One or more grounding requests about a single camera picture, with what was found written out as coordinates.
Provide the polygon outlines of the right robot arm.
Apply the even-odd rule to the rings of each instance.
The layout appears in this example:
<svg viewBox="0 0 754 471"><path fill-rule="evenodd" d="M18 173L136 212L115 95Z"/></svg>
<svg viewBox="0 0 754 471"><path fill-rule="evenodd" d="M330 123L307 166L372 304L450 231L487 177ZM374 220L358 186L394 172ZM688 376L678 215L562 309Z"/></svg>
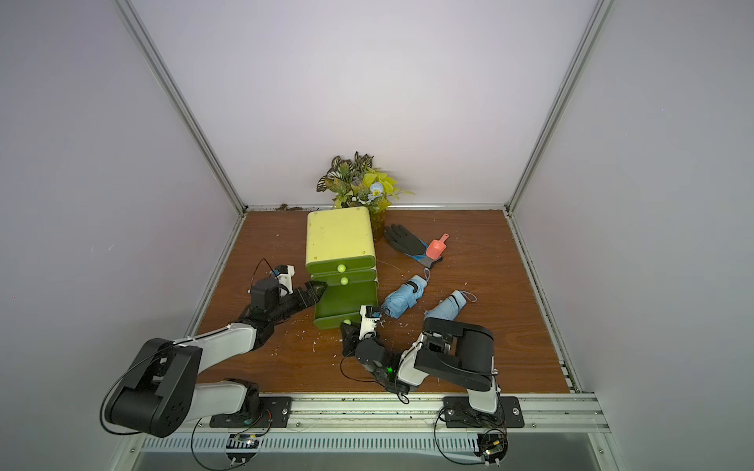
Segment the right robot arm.
<svg viewBox="0 0 754 471"><path fill-rule="evenodd" d="M427 318L417 341L401 353L389 351L376 331L363 333L349 321L341 324L341 334L345 357L355 357L386 392L406 398L432 376L466 389L472 410L498 413L494 335L488 329Z"/></svg>

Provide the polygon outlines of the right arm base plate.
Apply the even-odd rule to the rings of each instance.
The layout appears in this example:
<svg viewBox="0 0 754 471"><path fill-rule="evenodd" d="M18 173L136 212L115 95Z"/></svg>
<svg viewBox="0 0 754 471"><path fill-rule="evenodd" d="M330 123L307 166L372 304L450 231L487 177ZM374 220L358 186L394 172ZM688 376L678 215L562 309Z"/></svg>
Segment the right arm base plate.
<svg viewBox="0 0 754 471"><path fill-rule="evenodd" d="M449 428L477 429L522 429L525 427L522 406L515 396L499 396L493 413L486 413L471 407L467 396L445 396L443 398L441 422Z"/></svg>

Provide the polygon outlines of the light blue umbrella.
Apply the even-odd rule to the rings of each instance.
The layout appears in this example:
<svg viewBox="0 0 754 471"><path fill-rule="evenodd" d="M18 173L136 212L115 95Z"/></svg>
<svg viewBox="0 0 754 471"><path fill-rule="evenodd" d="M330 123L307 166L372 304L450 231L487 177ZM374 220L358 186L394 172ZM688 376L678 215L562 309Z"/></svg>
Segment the light blue umbrella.
<svg viewBox="0 0 754 471"><path fill-rule="evenodd" d="M477 296L471 292L454 290L447 298L440 301L437 306L426 311L424 318L453 322L469 302L477 303L477 300Z"/></svg>
<svg viewBox="0 0 754 471"><path fill-rule="evenodd" d="M391 292L380 306L381 312L394 319L402 317L418 303L430 280L430 270L425 268L422 275L414 275L394 292Z"/></svg>

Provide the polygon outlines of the dark green drawer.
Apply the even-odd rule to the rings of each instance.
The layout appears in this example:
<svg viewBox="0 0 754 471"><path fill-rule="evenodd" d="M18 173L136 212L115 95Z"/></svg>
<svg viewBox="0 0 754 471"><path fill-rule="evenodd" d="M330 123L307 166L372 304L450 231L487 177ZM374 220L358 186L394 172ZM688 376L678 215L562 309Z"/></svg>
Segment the dark green drawer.
<svg viewBox="0 0 754 471"><path fill-rule="evenodd" d="M375 256L369 254L340 258L313 257L306 263L306 270L308 270L311 276L317 277L372 270L375 268L375 265Z"/></svg>
<svg viewBox="0 0 754 471"><path fill-rule="evenodd" d="M345 282L336 278L315 306L313 324L320 330L337 329L344 321L359 323L361 306L378 303L376 281Z"/></svg>
<svg viewBox="0 0 754 471"><path fill-rule="evenodd" d="M349 286L361 283L371 283L377 280L375 269L332 272L311 275L312 281L324 282L330 287Z"/></svg>

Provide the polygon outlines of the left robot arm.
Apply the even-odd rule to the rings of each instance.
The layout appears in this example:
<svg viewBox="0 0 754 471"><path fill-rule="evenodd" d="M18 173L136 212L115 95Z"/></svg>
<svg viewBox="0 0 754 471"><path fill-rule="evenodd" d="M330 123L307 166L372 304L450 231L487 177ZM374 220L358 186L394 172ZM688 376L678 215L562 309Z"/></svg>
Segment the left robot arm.
<svg viewBox="0 0 754 471"><path fill-rule="evenodd" d="M289 288L277 278L251 287L251 302L235 322L182 340L153 338L102 400L102 429L124 427L124 436L144 433L165 438L185 422L229 416L253 425L262 414L257 384L230 379L198 384L203 371L265 345L275 327L322 300L327 284L309 281Z"/></svg>

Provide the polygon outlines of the yellow-green drawer cabinet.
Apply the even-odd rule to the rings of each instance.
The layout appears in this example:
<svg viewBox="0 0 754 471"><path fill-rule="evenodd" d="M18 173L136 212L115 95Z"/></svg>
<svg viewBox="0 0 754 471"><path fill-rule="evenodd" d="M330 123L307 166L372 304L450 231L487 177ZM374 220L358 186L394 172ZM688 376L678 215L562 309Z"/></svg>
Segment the yellow-green drawer cabinet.
<svg viewBox="0 0 754 471"><path fill-rule="evenodd" d="M306 263L313 257L375 255L368 211L364 207L311 212L306 220Z"/></svg>

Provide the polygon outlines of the dark green top drawer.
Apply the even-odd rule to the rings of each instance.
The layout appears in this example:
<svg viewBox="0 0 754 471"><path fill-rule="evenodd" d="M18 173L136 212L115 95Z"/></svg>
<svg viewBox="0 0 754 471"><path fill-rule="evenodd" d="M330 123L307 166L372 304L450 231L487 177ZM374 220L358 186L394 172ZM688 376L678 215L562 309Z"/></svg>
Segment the dark green top drawer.
<svg viewBox="0 0 754 471"><path fill-rule="evenodd" d="M317 277L372 270L375 268L375 265L375 256L369 254L340 258L313 257L306 263L306 270L308 270L311 276Z"/></svg>

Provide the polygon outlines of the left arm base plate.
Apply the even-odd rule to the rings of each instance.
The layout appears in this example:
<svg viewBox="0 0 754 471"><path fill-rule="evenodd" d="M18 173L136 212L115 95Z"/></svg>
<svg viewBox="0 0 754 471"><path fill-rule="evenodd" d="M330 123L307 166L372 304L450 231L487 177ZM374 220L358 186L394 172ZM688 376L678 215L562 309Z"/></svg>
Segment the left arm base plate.
<svg viewBox="0 0 754 471"><path fill-rule="evenodd" d="M271 428L282 429L288 426L292 412L291 396L260 396L232 414L218 414L211 417L210 428Z"/></svg>

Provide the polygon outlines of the dark green bottom drawer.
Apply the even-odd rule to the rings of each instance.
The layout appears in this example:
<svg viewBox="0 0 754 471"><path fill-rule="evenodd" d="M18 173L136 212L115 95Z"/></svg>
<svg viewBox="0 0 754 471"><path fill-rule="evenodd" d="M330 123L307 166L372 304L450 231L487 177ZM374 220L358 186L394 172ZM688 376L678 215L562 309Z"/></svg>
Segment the dark green bottom drawer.
<svg viewBox="0 0 754 471"><path fill-rule="evenodd" d="M337 329L344 321L359 323L361 306L378 303L376 281L345 282L336 278L315 306L313 324L320 330Z"/></svg>

